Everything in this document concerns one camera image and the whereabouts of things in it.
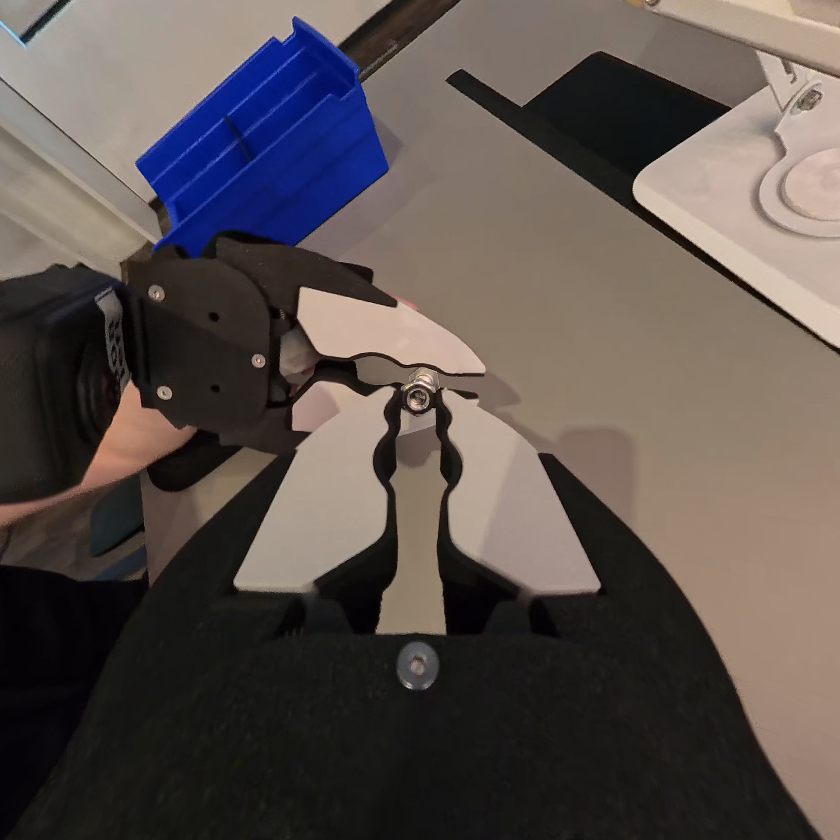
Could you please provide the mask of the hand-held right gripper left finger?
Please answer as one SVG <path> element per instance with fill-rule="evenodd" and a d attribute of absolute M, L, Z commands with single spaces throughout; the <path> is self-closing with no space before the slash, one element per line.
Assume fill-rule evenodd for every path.
<path fill-rule="evenodd" d="M 234 577 L 237 593 L 333 602 L 375 633 L 397 570 L 400 397 L 383 386 L 297 449 Z"/>

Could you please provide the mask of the person's left hand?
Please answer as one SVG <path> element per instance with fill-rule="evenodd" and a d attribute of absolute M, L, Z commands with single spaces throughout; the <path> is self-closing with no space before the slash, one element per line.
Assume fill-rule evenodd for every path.
<path fill-rule="evenodd" d="M 129 383 L 78 489 L 98 490 L 134 476 L 195 434 L 194 427 L 176 428 L 160 411 L 143 407 L 140 391 Z"/>

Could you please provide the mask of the blue plastic bin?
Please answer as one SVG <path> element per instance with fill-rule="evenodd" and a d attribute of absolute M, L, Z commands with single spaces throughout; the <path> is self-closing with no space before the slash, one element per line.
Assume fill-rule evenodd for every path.
<path fill-rule="evenodd" d="M 299 17 L 136 166 L 170 219 L 154 250 L 191 257 L 223 232 L 299 245 L 389 170 L 358 67 Z"/>

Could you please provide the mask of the wooden document stand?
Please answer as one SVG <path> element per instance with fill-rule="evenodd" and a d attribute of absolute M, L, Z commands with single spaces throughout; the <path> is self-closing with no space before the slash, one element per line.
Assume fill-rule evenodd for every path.
<path fill-rule="evenodd" d="M 839 2 L 646 1 L 755 51 L 766 85 L 647 165 L 633 196 L 839 347 Z"/>

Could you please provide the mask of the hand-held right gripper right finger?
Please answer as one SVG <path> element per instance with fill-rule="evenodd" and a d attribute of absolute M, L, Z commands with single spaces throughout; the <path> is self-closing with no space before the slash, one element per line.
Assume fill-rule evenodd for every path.
<path fill-rule="evenodd" d="M 547 460 L 459 392 L 436 395 L 445 481 L 437 568 L 448 635 L 481 634 L 499 606 L 598 595 L 602 583 L 555 489 Z"/>

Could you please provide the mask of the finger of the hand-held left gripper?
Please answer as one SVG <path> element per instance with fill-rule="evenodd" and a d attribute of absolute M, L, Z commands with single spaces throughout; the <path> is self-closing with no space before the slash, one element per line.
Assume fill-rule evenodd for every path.
<path fill-rule="evenodd" d="M 363 399 L 374 392 L 394 389 L 402 401 L 402 418 L 399 436 L 406 437 L 423 432 L 435 425 L 435 409 L 420 416 L 413 416 L 403 410 L 402 389 L 408 383 L 416 368 L 403 369 L 393 366 L 384 383 L 366 381 L 355 366 L 318 366 L 303 382 L 290 401 L 290 429 L 297 433 L 312 434 L 341 412 L 355 408 Z M 445 385 L 444 376 L 439 373 L 439 390 Z"/>
<path fill-rule="evenodd" d="M 458 336 L 398 301 L 395 306 L 303 287 L 297 320 L 325 359 L 383 358 L 404 368 L 448 376 L 482 376 L 487 368 Z"/>

